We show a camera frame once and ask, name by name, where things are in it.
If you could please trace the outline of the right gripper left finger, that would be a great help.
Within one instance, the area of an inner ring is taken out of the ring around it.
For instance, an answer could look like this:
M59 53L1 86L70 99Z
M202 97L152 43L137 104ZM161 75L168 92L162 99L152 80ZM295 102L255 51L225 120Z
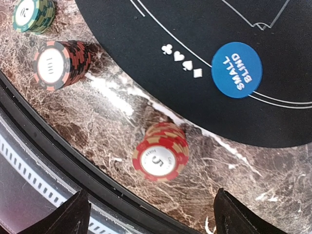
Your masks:
M76 192L44 219L21 231L21 234L86 234L91 203L86 190Z

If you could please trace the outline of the blue small blind button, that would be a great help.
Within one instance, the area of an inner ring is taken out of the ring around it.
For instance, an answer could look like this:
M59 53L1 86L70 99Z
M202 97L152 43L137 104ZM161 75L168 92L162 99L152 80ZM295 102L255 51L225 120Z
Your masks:
M242 42L220 47L212 59L213 81L220 92L230 98L245 98L259 87L263 67L257 52Z

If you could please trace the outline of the red poker chip stack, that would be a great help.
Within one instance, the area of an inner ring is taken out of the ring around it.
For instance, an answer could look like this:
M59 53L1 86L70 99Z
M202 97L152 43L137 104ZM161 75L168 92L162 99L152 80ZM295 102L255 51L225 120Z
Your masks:
M189 161L186 135L171 122L160 122L149 127L144 139L134 150L133 167L150 181L169 181L176 178Z

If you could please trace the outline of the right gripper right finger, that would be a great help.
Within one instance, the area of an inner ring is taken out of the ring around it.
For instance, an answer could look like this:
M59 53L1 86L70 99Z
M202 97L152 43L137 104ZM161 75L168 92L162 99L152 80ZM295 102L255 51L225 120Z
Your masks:
M214 198L214 219L218 234L286 234L261 219L223 188Z

